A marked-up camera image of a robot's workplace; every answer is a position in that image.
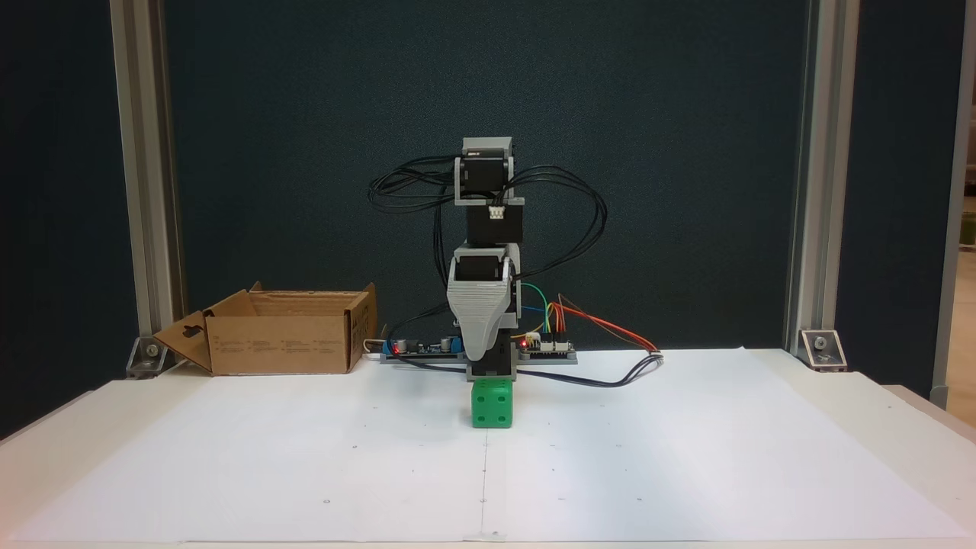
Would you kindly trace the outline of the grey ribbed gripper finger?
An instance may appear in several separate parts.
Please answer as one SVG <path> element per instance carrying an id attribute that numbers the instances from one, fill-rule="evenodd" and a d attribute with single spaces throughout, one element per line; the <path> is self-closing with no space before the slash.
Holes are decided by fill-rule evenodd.
<path id="1" fill-rule="evenodd" d="M 461 330 L 468 361 L 481 361 L 494 348 L 499 331 L 513 327 L 508 311 L 512 302 L 510 282 L 450 282 L 449 308 Z"/>

